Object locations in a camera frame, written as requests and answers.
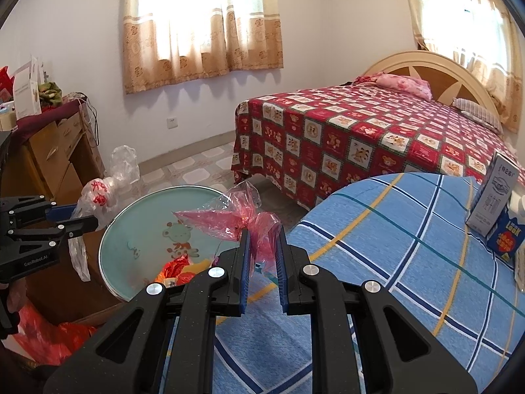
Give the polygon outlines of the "white wall socket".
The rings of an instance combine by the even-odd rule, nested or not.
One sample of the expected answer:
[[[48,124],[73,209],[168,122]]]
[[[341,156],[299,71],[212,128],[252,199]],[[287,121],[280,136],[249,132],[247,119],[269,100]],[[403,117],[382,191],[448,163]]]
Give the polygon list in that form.
[[[174,129],[178,126],[178,120],[175,117],[166,119],[166,127],[168,129]]]

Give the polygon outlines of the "wooden dresser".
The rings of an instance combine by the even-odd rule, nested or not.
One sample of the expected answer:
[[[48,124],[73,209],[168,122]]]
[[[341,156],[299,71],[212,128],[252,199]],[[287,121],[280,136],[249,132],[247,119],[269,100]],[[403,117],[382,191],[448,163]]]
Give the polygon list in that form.
[[[1,193],[44,195],[59,206],[74,205],[87,182],[104,176],[87,104],[72,100],[17,122]],[[102,234],[84,235],[90,281],[83,282],[73,269],[67,245],[60,247],[58,264],[27,277],[29,301],[49,322],[76,322],[119,303],[98,269]]]

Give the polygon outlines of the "pink plastic bag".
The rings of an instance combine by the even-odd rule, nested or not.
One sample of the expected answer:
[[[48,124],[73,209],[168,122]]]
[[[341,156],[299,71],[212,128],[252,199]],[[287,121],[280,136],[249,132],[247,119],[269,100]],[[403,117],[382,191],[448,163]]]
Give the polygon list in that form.
[[[251,265],[260,264],[263,272],[277,274],[275,252],[282,229],[278,216],[262,209],[259,191],[240,182],[226,193],[195,210],[175,212],[178,220],[210,237],[240,241],[242,231],[250,237]]]

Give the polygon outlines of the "clear white plastic bag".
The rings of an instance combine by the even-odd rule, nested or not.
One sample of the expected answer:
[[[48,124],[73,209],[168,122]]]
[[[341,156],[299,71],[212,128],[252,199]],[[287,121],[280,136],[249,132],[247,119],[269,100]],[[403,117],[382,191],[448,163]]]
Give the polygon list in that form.
[[[109,175],[85,184],[71,219],[87,222],[88,232],[105,229],[122,209],[123,196],[139,179],[136,150],[127,145],[116,147],[111,154]]]

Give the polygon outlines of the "red bag on floor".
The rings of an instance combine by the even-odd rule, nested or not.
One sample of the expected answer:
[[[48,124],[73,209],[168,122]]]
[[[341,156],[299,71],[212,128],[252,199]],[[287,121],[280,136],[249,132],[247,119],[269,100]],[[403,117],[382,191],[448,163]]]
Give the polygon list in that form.
[[[14,340],[39,365],[61,365],[97,331],[91,325],[48,322],[28,301],[19,311],[20,324]]]

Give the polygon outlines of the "pink pillow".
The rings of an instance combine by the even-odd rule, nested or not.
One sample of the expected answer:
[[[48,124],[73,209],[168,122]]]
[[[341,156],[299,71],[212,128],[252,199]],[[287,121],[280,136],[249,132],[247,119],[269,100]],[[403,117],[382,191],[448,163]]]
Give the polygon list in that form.
[[[430,84],[420,78],[380,72],[369,76],[368,80],[383,88],[411,94],[423,100],[433,99]]]

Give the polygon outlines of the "cream wooden headboard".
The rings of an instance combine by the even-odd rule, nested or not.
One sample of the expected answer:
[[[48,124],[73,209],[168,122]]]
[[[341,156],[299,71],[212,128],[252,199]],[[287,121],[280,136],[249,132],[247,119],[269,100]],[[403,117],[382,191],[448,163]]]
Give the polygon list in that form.
[[[364,76],[379,72],[427,81],[434,100],[451,106],[455,98],[472,100],[499,117],[490,94],[467,69],[440,54],[414,50],[392,54],[370,66]]]

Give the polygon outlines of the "grey white milk carton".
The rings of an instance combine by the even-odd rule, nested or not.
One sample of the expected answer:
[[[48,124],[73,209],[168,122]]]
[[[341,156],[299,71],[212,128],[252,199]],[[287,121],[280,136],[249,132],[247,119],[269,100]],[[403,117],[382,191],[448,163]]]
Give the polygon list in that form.
[[[495,151],[483,182],[466,217],[466,225],[486,237],[507,204],[520,169],[514,161]]]

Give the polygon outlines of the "blue juice carton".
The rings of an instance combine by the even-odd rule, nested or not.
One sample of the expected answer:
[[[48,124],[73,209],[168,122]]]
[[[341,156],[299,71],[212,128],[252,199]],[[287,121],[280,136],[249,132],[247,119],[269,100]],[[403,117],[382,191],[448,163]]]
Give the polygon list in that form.
[[[488,234],[488,249],[513,267],[516,252],[524,241],[524,229],[524,217],[505,206]]]

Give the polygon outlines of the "right beige curtain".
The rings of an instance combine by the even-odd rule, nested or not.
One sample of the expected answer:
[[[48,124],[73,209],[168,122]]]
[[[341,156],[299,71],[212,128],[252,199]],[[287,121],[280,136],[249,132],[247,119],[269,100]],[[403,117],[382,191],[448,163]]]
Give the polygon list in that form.
[[[467,69],[490,95],[502,125],[523,114],[520,31],[503,0],[408,0],[415,41]]]

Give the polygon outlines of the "blue plaid tablecloth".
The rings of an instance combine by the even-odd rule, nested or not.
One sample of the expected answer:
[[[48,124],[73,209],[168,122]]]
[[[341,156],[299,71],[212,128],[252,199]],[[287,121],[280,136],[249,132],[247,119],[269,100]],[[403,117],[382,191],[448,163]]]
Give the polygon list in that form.
[[[473,177],[388,174],[348,185],[287,236],[338,279],[379,283],[474,379],[481,393],[524,390],[524,295],[512,267],[465,225]],[[216,393],[309,393],[310,319],[289,317],[278,280],[256,268],[247,310],[215,329]]]

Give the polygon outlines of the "light blue cartoon trash bin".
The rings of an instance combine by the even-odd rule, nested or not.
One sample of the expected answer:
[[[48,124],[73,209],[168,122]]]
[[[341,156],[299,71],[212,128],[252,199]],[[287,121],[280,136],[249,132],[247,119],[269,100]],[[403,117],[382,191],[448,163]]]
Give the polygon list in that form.
[[[130,301],[152,283],[162,268],[187,255],[190,265],[211,262],[236,242],[224,241],[190,228],[175,212],[195,210],[223,193],[199,185],[164,188],[147,194],[119,212],[100,240],[100,275],[106,288]]]

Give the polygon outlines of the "left beige curtain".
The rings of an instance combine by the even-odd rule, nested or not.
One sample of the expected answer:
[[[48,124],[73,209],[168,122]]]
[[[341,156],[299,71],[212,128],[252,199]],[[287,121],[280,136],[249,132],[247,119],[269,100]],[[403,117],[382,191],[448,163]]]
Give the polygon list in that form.
[[[284,66],[278,0],[124,0],[127,94]]]

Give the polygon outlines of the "red patterned bed cover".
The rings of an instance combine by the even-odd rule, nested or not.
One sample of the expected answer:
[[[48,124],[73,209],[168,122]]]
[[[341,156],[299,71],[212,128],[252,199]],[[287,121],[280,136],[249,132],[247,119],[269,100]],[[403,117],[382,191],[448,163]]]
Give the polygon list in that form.
[[[481,184],[494,152],[512,154],[456,109],[372,84],[244,100],[235,124],[236,181],[261,174],[306,209],[382,174],[472,176]]]

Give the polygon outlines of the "red plastic bag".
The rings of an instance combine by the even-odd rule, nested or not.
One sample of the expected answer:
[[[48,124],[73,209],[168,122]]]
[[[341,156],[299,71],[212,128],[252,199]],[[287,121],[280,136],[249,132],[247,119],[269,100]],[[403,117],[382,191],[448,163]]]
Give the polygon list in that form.
[[[187,284],[195,276],[194,272],[186,271],[187,267],[190,267],[190,260],[187,255],[169,261],[157,274],[155,282],[163,284],[165,287]]]

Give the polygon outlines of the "beige curtain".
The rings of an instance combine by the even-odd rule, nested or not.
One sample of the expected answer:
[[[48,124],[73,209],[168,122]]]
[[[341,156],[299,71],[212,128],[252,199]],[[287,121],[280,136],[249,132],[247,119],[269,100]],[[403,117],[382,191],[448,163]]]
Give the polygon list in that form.
[[[523,114],[520,31],[503,0],[408,0],[415,41],[467,69],[490,95],[502,125]]]
[[[124,0],[127,94],[284,66],[278,0]]]

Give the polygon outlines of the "striped pillow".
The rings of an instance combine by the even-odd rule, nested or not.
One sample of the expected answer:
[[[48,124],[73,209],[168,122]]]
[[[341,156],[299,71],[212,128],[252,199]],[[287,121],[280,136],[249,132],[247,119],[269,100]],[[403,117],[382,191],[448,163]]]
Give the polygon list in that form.
[[[455,98],[452,106],[458,109],[459,112],[466,118],[471,119],[475,123],[485,126],[493,133],[498,135],[503,134],[503,127],[499,121],[499,117],[494,115],[488,109],[485,109],[480,104],[463,98]]]

